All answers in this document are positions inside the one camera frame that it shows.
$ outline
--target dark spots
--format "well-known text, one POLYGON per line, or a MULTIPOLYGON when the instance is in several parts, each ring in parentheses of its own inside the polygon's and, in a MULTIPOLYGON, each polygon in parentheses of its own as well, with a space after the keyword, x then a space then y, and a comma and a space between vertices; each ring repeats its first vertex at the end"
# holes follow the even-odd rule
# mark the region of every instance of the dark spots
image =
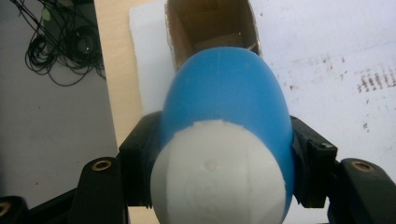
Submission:
POLYGON ((376 84, 378 84, 379 88, 382 90, 382 82, 381 82, 381 78, 379 77, 378 73, 375 73, 375 81, 376 81, 376 84))
POLYGON ((369 83, 373 87, 373 91, 376 91, 376 87, 375 87, 374 81, 373 81, 373 79, 371 77, 369 77, 369 83))
POLYGON ((396 87, 396 76, 394 70, 383 66, 375 69, 364 69, 355 72, 355 75, 361 76, 361 83, 358 84, 359 92, 377 91, 385 88, 396 87))
POLYGON ((363 124, 363 129, 365 129, 367 133, 370 132, 369 125, 367 124, 367 122, 363 124))
POLYGON ((331 58, 329 56, 324 58, 324 59, 322 59, 322 62, 326 65, 326 70, 328 72, 332 71, 332 60, 331 60, 331 58))
POLYGON ((366 91, 369 91, 369 85, 367 84, 365 76, 361 77, 361 85, 366 89, 366 91))

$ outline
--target black cable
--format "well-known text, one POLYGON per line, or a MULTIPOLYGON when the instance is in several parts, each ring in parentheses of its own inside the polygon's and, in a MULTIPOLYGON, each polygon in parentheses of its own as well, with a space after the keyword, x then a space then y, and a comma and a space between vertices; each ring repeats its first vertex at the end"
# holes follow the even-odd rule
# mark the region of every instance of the black cable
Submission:
POLYGON ((76 6, 65 7, 57 0, 37 0, 59 29, 59 34, 54 35, 44 27, 43 17, 38 20, 24 0, 10 1, 34 30, 25 54, 25 63, 30 70, 41 76, 49 75, 52 82, 63 87, 79 83, 92 69, 106 80, 97 25, 84 17, 81 10, 76 6), (77 18, 87 25, 77 27, 77 18), (50 73, 55 63, 68 67, 78 75, 77 79, 71 83, 56 80, 50 73))

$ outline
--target gray floor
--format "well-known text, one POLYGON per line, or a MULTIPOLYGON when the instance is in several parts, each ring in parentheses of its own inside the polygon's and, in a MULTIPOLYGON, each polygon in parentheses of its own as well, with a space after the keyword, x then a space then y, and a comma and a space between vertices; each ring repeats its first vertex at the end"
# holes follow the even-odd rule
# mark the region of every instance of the gray floor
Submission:
MULTIPOLYGON (((37 1, 26 1, 37 15, 37 1)), ((82 167, 117 154, 106 82, 88 74, 58 87, 24 63, 33 30, 10 1, 0 1, 0 197, 36 206, 77 186, 82 167)), ((72 80, 56 66, 53 74, 72 80)))

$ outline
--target white cap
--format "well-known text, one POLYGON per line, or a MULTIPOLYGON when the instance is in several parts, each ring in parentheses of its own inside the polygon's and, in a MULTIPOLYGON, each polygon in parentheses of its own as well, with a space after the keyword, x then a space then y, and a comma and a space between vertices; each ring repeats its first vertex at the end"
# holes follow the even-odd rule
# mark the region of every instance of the white cap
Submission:
POLYGON ((194 123, 165 146, 152 171, 151 198, 162 224, 281 223, 286 190, 256 135, 212 120, 194 123))

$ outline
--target white foam sheet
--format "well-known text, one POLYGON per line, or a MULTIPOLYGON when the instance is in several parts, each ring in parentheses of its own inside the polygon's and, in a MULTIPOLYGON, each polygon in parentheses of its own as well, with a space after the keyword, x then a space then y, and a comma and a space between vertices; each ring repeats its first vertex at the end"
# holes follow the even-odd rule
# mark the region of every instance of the white foam sheet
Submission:
POLYGON ((167 42, 165 2, 153 1, 130 9, 143 115, 163 109, 166 93, 175 75, 167 42))
MULTIPOLYGON (((251 0, 250 3, 263 59, 274 71, 290 113, 338 146, 338 160, 354 157, 371 161, 384 168, 395 181, 396 2, 251 0)), ((170 72, 173 64, 166 42, 164 1, 151 4, 156 7, 146 11, 140 11, 140 7, 131 9, 131 21, 134 21, 131 30, 138 47, 136 58, 143 107, 161 109, 163 101, 159 99, 164 99, 171 80, 158 83, 158 77, 165 78, 164 72, 148 75, 143 68, 155 67, 158 61, 163 61, 161 71, 170 72), (148 27, 143 20, 151 17, 163 20, 163 28, 148 27), (151 36, 163 43, 161 55, 166 59, 150 58, 150 51, 145 49, 147 34, 153 30, 158 30, 151 36)), ((170 73, 166 77, 172 79, 174 72, 170 73)), ((285 223, 326 221, 325 209, 308 210, 293 203, 285 223)))

